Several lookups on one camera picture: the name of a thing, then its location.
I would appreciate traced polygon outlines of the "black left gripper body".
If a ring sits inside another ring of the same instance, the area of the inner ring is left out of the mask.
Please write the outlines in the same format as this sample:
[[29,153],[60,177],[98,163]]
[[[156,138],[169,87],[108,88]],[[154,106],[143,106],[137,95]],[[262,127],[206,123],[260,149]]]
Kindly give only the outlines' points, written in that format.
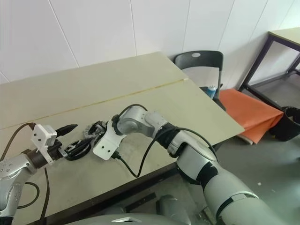
[[49,147],[49,155],[53,161],[68,157],[66,151],[62,149],[62,143],[58,139],[56,139],[54,144]]

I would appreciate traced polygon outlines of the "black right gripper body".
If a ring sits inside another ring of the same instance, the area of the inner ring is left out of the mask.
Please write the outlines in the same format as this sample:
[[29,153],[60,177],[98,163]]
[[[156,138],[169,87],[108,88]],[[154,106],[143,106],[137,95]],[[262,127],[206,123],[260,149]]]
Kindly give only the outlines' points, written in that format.
[[97,121],[94,124],[94,127],[96,129],[94,132],[94,134],[96,135],[95,139],[101,139],[104,136],[107,131],[107,123],[108,121]]

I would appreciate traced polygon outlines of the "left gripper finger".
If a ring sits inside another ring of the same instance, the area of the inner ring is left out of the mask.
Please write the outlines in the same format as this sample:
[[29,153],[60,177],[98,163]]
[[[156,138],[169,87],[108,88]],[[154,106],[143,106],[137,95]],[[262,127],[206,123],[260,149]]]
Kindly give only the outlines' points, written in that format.
[[76,127],[77,127],[77,124],[69,124],[69,125],[60,127],[56,130],[57,136],[64,136],[64,135],[70,133]]
[[65,149],[68,158],[82,158],[91,150],[90,141],[76,141],[68,145]]

